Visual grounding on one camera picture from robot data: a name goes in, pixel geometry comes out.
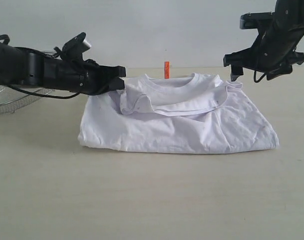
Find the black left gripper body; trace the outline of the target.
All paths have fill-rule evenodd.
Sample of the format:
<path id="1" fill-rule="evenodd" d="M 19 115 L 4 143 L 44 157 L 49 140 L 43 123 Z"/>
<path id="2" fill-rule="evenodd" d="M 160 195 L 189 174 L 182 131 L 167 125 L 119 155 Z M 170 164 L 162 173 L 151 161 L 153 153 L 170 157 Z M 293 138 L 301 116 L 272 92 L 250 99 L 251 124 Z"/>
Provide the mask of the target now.
<path id="1" fill-rule="evenodd" d="M 42 87 L 89 96 L 109 92 L 109 80 L 95 61 L 64 61 L 44 55 Z"/>

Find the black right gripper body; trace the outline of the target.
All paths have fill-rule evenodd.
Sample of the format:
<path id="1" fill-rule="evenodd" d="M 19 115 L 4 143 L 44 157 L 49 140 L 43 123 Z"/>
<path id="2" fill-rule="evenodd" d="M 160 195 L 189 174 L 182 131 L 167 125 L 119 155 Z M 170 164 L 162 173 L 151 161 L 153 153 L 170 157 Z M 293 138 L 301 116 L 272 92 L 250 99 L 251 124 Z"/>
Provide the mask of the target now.
<path id="1" fill-rule="evenodd" d="M 259 34 L 251 48 L 257 51 L 257 71 L 265 75 L 280 64 L 301 65 L 304 53 L 296 47 L 304 36 L 304 24 L 280 24 L 273 22 L 263 34 Z"/>

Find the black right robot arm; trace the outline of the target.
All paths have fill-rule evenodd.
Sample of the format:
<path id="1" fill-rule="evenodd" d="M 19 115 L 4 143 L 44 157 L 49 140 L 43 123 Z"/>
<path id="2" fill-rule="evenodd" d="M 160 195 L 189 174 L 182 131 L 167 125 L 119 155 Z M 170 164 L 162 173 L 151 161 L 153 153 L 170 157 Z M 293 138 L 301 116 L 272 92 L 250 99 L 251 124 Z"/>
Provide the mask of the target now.
<path id="1" fill-rule="evenodd" d="M 304 53 L 297 51 L 304 37 L 304 0 L 278 0 L 274 11 L 243 14 L 240 29 L 257 29 L 258 36 L 251 47 L 224 56 L 231 81 L 243 76 L 244 69 L 262 73 L 260 78 L 253 76 L 255 83 L 262 78 L 270 81 L 304 63 Z"/>

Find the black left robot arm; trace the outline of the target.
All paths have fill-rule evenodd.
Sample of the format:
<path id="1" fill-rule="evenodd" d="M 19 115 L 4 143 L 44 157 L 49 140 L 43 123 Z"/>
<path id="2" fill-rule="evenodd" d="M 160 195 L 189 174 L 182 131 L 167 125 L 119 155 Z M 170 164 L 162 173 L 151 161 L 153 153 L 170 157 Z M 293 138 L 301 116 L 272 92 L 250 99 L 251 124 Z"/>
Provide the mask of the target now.
<path id="1" fill-rule="evenodd" d="M 125 67 L 83 60 L 82 54 L 74 50 L 55 51 L 56 55 L 51 56 L 0 42 L 0 85 L 17 91 L 47 88 L 88 96 L 125 88 Z"/>

